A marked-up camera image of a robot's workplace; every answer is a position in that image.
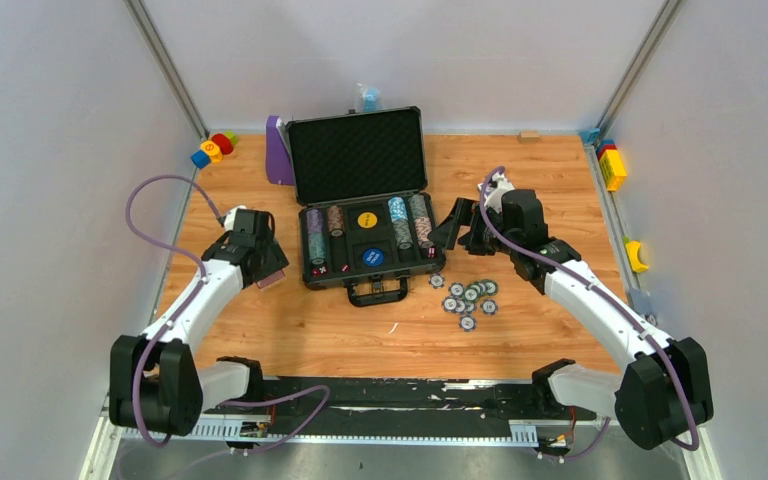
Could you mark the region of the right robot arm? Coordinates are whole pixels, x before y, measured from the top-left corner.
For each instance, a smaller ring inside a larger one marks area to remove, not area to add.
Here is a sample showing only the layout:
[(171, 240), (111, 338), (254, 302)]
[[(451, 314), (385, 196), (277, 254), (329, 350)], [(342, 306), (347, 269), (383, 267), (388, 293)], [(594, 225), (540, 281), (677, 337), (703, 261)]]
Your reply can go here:
[(621, 369), (607, 374), (562, 359), (535, 371), (537, 413), (552, 418), (569, 406), (583, 408), (616, 420), (642, 449), (684, 433), (685, 449), (698, 448), (698, 428), (714, 416), (705, 350), (655, 327), (605, 287), (574, 248), (550, 235), (534, 191), (460, 198), (429, 237), (448, 250), (508, 255), (517, 275), (578, 320)]

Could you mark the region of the red playing card deck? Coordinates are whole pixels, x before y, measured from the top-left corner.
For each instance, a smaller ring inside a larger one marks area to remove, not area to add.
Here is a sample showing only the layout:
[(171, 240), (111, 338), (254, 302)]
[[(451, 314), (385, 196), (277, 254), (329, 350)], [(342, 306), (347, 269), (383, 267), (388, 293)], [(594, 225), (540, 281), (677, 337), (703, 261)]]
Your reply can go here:
[(281, 281), (283, 281), (285, 278), (286, 278), (286, 275), (284, 273), (284, 270), (281, 269), (281, 270), (278, 270), (278, 271), (268, 275), (267, 277), (265, 277), (262, 280), (256, 281), (255, 284), (257, 285), (257, 287), (259, 289), (264, 290), (264, 289), (268, 289), (268, 288), (270, 288), (272, 286), (275, 286), (276, 284), (278, 284)]

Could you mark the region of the blue small blind button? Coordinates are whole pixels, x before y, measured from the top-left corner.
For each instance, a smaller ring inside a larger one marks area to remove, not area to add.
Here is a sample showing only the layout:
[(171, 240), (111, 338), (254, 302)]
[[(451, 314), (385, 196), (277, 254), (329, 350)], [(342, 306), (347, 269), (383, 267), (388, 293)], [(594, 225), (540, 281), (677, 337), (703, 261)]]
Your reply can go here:
[(385, 255), (378, 248), (369, 248), (363, 252), (361, 260), (367, 267), (378, 267), (383, 264)]

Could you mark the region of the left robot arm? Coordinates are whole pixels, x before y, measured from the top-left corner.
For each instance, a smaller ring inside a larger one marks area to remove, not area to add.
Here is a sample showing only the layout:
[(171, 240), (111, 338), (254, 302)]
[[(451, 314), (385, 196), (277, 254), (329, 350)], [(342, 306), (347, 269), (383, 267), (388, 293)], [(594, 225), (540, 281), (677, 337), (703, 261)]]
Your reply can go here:
[(266, 386), (256, 364), (225, 356), (207, 368), (194, 354), (225, 307), (243, 290), (282, 278), (289, 264), (266, 211), (237, 207), (224, 232), (200, 256), (196, 273), (169, 309), (138, 335), (122, 335), (110, 352), (108, 414), (120, 427), (151, 436), (189, 434), (205, 410), (225, 401), (258, 411)]

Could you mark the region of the yellow big blind button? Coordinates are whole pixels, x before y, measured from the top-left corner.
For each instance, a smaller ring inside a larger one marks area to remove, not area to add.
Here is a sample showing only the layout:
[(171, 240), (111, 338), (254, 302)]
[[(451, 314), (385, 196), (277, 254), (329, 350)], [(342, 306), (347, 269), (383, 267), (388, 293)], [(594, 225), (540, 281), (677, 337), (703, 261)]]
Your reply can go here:
[(372, 211), (363, 211), (358, 215), (356, 221), (360, 228), (372, 229), (378, 225), (379, 218)]

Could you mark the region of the teal poker chip stack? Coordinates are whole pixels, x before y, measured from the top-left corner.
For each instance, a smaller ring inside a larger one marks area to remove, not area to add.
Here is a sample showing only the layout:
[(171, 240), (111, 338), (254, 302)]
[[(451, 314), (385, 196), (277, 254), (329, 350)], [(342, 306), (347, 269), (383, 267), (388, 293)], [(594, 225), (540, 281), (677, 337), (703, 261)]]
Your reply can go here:
[(309, 232), (307, 235), (310, 263), (314, 266), (323, 265), (327, 260), (327, 245), (322, 232)]

